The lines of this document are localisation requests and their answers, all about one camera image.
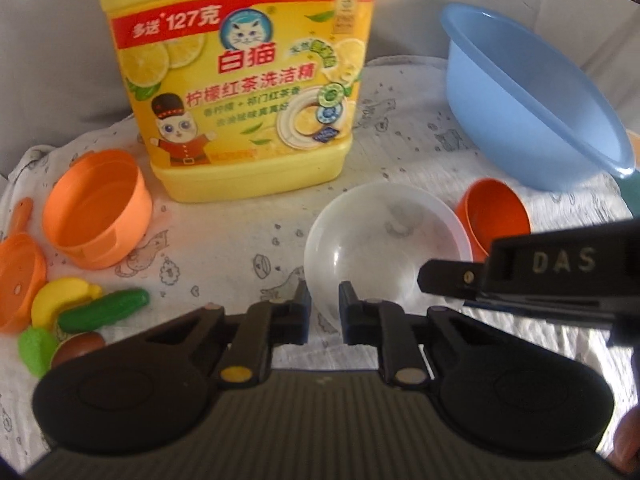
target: yellow detergent bottle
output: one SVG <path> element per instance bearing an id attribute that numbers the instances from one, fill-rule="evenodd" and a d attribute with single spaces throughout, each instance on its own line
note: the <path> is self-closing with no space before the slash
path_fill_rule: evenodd
<path id="1" fill-rule="evenodd" d="M 334 179 L 373 0 L 101 0 L 151 167 L 179 202 Z"/>

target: black hat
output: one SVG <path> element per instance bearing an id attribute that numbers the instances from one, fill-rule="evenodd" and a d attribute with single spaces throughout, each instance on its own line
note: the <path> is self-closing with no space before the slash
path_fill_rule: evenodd
<path id="1" fill-rule="evenodd" d="M 184 113 L 184 104 L 176 94 L 160 94 L 151 101 L 151 109 L 158 119 L 165 119 Z"/>

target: brown toy egg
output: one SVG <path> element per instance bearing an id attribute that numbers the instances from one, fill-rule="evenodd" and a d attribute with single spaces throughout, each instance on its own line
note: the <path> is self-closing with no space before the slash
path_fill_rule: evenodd
<path id="1" fill-rule="evenodd" d="M 63 342 L 51 359 L 51 368 L 61 365 L 71 359 L 83 356 L 89 352 L 104 348 L 104 338 L 97 332 L 84 332 L 70 337 Z"/>

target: cartoon cat in red uniform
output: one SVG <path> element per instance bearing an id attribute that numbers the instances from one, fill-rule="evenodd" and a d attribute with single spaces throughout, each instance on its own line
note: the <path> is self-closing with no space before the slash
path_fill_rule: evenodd
<path id="1" fill-rule="evenodd" d="M 152 137 L 151 144 L 165 150 L 172 166 L 210 164 L 204 147 L 216 139 L 216 134 L 198 134 L 198 125 L 191 112 L 184 110 L 176 94 L 160 94 L 151 101 L 161 139 Z"/>

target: red uniform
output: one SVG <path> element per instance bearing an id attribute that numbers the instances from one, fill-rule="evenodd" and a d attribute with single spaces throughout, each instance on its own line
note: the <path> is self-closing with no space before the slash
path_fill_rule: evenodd
<path id="1" fill-rule="evenodd" d="M 159 139 L 158 148 L 162 148 L 171 157 L 172 166 L 197 166 L 209 164 L 209 157 L 204 152 L 204 147 L 209 142 L 206 136 L 200 135 L 195 139 L 180 144 Z"/>

